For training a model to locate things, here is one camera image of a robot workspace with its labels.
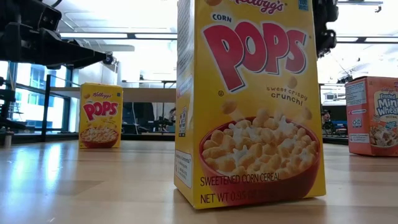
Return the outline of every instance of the cereal box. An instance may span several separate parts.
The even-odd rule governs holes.
[[[174,183],[195,208],[325,194],[311,1],[179,0]]]
[[[80,90],[80,147],[119,147],[122,106],[123,89],[120,86],[82,84]]]
[[[349,151],[398,156],[398,78],[361,77],[346,84]]]

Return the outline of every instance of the kellogg's logo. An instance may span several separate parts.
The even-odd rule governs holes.
[[[379,116],[398,115],[398,99],[396,94],[380,94],[376,103],[376,112]]]
[[[108,98],[112,97],[112,94],[96,92],[96,93],[93,93],[93,97],[101,97],[101,98],[104,98],[104,99],[108,99]]]
[[[83,109],[89,121],[95,119],[95,116],[114,116],[118,113],[119,103],[112,103],[108,101],[87,103]]]
[[[271,75],[280,75],[281,66],[294,74],[303,73],[307,68],[304,51],[307,34],[302,31],[286,30],[274,22],[263,22],[259,29],[250,21],[242,21],[235,29],[216,24],[205,27],[202,32],[230,92],[246,86],[240,67]]]
[[[249,4],[259,7],[262,13],[273,15],[275,12],[283,12],[285,3],[282,1],[266,1],[266,0],[230,0],[236,4]]]

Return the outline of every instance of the wooden table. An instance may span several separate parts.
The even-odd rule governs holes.
[[[325,145],[328,195],[194,211],[173,185],[174,143],[0,149],[0,223],[398,223],[398,159]]]

